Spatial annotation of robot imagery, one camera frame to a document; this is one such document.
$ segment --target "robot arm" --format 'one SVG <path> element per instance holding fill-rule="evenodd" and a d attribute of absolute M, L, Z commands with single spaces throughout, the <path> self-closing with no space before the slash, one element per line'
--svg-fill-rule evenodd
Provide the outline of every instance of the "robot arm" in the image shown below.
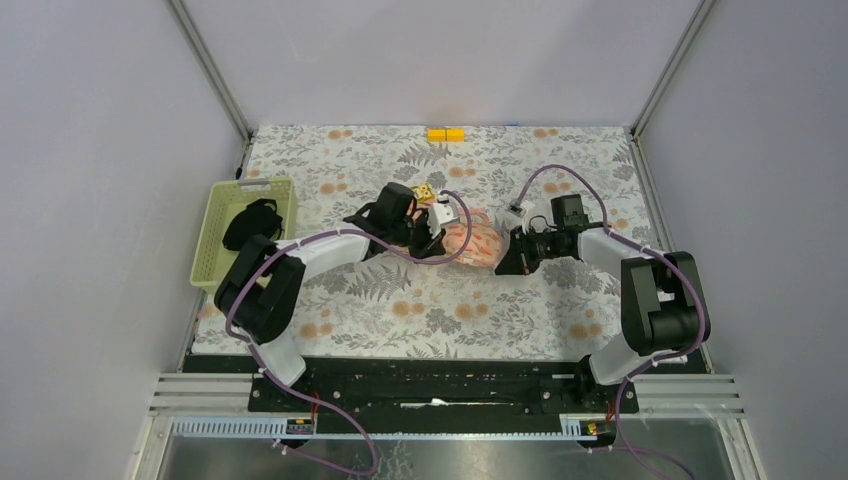
<path fill-rule="evenodd" d="M 624 376 L 651 357 L 691 345 L 698 315 L 691 295 L 660 261 L 610 238 L 600 222 L 589 222 L 580 195 L 551 200 L 554 225 L 538 232 L 528 217 L 532 205 L 513 206 L 521 226 L 510 231 L 507 253 L 497 275 L 529 275 L 544 259 L 572 257 L 621 281 L 621 330 L 603 349 L 584 357 L 577 380 L 578 396 L 591 398 L 599 387 L 621 383 Z M 664 253 L 703 298 L 695 260 L 686 252 Z M 670 295 L 661 300 L 660 292 Z M 704 340 L 709 337 L 707 321 Z"/>
<path fill-rule="evenodd" d="M 257 283 L 250 287 L 233 318 L 234 325 L 249 334 L 268 368 L 285 384 L 291 385 L 306 369 L 291 335 L 285 333 L 300 286 L 318 274 L 368 260 L 386 250 L 364 235 L 339 235 L 342 229 L 366 232 L 385 243 L 409 247 L 410 255 L 415 258 L 445 253 L 441 240 L 445 228 L 459 222 L 458 210 L 446 196 L 438 197 L 437 202 L 426 209 L 414 208 L 416 205 L 412 190 L 390 183 L 380 192 L 376 202 L 346 217 L 347 224 L 318 235 L 326 235 L 324 238 L 303 245 L 301 239 L 272 242 L 262 235 L 250 238 L 218 287 L 215 306 L 229 313 L 239 292 L 267 257 L 291 244 L 299 245 L 270 266 L 265 274 L 270 275 L 266 285 Z"/>

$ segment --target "yellow block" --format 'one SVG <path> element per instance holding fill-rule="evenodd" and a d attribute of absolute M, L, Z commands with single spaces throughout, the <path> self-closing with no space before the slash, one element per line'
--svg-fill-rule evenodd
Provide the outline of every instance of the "yellow block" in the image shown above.
<path fill-rule="evenodd" d="M 427 130 L 428 142 L 444 142 L 447 141 L 444 128 L 430 128 Z"/>
<path fill-rule="evenodd" d="M 464 142 L 465 131 L 461 128 L 449 128 L 445 131 L 446 142 Z"/>

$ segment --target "yellow sponge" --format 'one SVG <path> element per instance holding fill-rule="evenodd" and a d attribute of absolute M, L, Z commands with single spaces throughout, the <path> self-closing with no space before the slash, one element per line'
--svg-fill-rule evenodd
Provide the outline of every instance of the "yellow sponge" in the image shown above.
<path fill-rule="evenodd" d="M 415 194 L 415 200 L 418 201 L 419 205 L 426 202 L 427 200 L 432 200 L 436 198 L 436 193 L 433 190 L 433 186 L 429 183 L 422 183 L 421 185 L 416 185 L 412 187 L 412 192 Z"/>
<path fill-rule="evenodd" d="M 428 142 L 444 142 L 447 140 L 444 128 L 430 128 L 427 130 Z"/>
<path fill-rule="evenodd" d="M 464 142 L 465 141 L 465 131 L 461 128 L 448 128 L 445 131 L 445 141 L 446 142 Z"/>

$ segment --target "white wall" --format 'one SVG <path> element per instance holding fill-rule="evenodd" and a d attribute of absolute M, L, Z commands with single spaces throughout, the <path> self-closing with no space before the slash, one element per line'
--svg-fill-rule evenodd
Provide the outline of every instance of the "white wall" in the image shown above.
<path fill-rule="evenodd" d="M 164 2 L 0 15 L 0 478 L 123 474 L 239 141 Z"/>
<path fill-rule="evenodd" d="M 629 125 L 698 0 L 187 0 L 251 125 Z"/>
<path fill-rule="evenodd" d="M 771 479 L 844 478 L 848 3 L 719 2 L 644 137 Z"/>

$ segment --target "gray leaf pattern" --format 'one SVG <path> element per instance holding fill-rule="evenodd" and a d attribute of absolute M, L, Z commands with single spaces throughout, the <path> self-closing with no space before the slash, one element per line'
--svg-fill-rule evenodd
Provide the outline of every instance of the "gray leaf pattern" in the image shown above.
<path fill-rule="evenodd" d="M 406 272 L 406 269 L 401 271 L 400 265 L 394 270 L 385 265 L 380 265 L 379 268 L 368 266 L 347 287 L 346 293 L 357 297 L 368 297 L 370 300 L 376 296 L 378 301 L 385 295 L 388 300 L 396 291 L 412 285 Z"/>
<path fill-rule="evenodd" d="M 444 189 L 448 180 L 445 178 L 445 174 L 442 172 L 433 172 L 430 175 L 427 175 L 427 183 L 433 186 L 436 190 Z"/>
<path fill-rule="evenodd" d="M 559 163 L 603 195 L 620 233 L 655 243 L 622 128 L 465 127 L 465 142 L 428 143 L 420 126 L 263 126 L 245 178 L 288 176 L 298 198 L 297 236 L 340 224 L 390 181 L 430 183 L 485 211 L 505 236 L 506 213 L 525 179 Z M 528 199 L 548 212 L 553 197 L 580 193 L 593 220 L 600 210 L 575 179 L 540 175 Z M 571 259 L 546 261 L 527 277 L 498 277 L 458 263 L 430 267 L 381 254 L 306 282 L 287 335 L 304 355 L 521 358 L 576 361 L 615 335 L 620 284 Z M 244 354 L 224 333 L 208 298 L 192 352 Z"/>
<path fill-rule="evenodd" d="M 462 325 L 453 318 L 445 315 L 443 309 L 434 308 L 427 313 L 427 328 L 432 332 L 441 330 L 443 333 L 450 335 L 462 328 Z"/>
<path fill-rule="evenodd" d="M 415 175 L 416 173 L 418 173 L 420 171 L 421 170 L 418 170 L 417 168 L 413 167 L 412 165 L 405 165 L 405 166 L 400 167 L 399 169 L 395 170 L 395 178 L 397 178 L 398 180 L 400 180 L 402 182 L 407 182 L 412 178 L 413 175 Z"/>

